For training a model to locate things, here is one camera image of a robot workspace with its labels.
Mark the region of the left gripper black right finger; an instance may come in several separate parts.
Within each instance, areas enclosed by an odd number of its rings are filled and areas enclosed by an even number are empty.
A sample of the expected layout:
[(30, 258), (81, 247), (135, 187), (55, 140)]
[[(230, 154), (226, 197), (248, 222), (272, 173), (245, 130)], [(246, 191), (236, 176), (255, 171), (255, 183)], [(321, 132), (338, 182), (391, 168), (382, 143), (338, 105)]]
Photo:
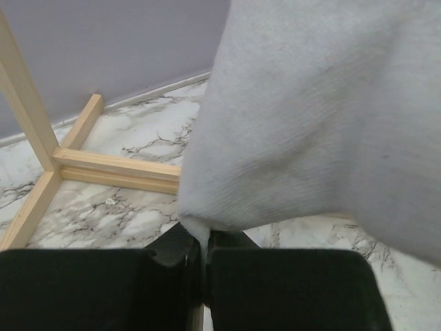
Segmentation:
[(259, 248), (210, 235), (205, 302), (215, 330), (390, 330), (376, 277), (350, 250)]

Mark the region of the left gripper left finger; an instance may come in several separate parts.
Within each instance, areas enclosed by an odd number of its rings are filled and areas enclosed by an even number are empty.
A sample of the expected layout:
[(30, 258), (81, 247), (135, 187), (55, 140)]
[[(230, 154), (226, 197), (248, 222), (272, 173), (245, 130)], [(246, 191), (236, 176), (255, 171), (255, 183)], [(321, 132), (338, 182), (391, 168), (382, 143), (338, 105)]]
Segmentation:
[(176, 224), (144, 248), (1, 253), (2, 330), (200, 330), (199, 246)]

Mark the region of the white sock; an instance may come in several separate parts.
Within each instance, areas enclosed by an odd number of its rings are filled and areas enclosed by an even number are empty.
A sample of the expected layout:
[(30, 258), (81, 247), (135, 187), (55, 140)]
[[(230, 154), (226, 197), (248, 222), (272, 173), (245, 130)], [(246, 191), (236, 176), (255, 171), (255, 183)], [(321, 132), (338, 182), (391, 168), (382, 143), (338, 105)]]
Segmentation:
[(178, 216), (213, 230), (348, 214), (440, 264), (440, 2), (233, 1)]

